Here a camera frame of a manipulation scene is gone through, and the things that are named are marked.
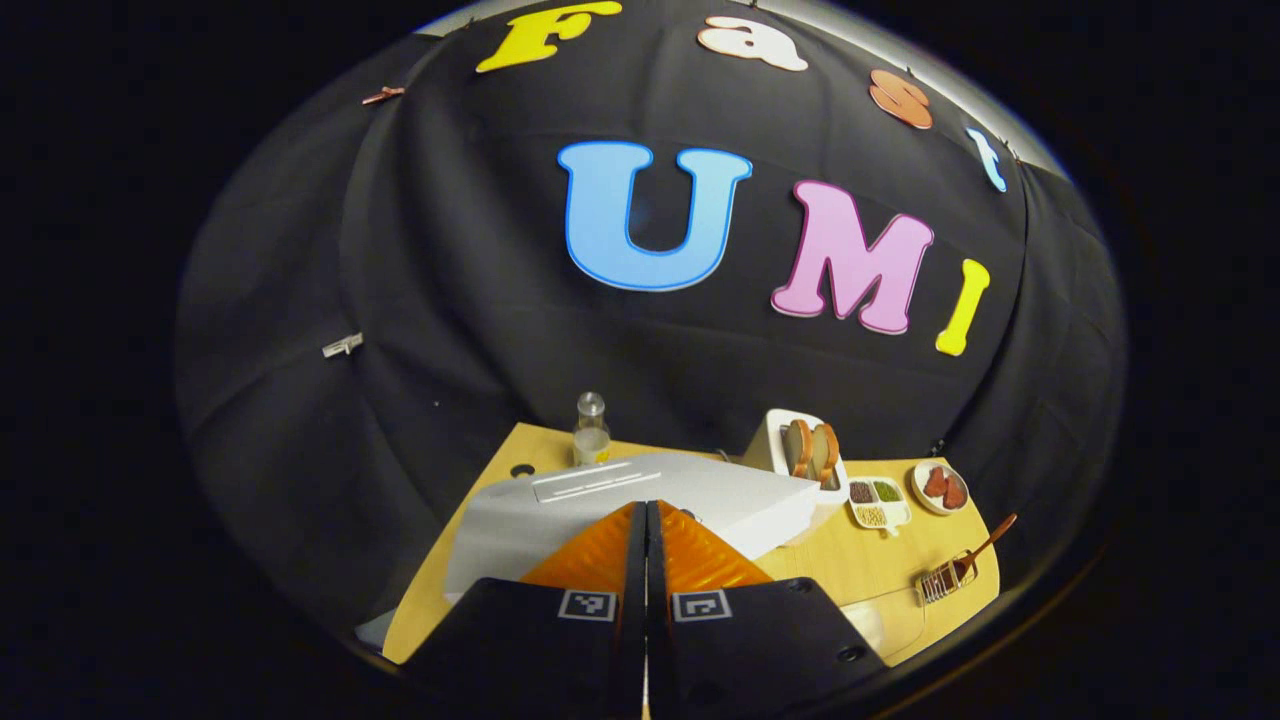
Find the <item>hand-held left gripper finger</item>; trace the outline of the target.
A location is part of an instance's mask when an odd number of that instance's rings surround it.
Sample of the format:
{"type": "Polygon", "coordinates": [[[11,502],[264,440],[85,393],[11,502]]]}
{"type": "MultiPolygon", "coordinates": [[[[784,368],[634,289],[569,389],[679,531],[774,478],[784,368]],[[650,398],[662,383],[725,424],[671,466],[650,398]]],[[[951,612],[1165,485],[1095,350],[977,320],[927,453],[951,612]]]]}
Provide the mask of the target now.
{"type": "Polygon", "coordinates": [[[808,577],[680,589],[675,564],[722,547],[687,512],[646,512],[646,670],[654,719],[812,719],[884,661],[808,577]]]}
{"type": "Polygon", "coordinates": [[[627,503],[522,580],[483,578],[404,665],[449,719],[637,719],[646,506],[627,503]]]}

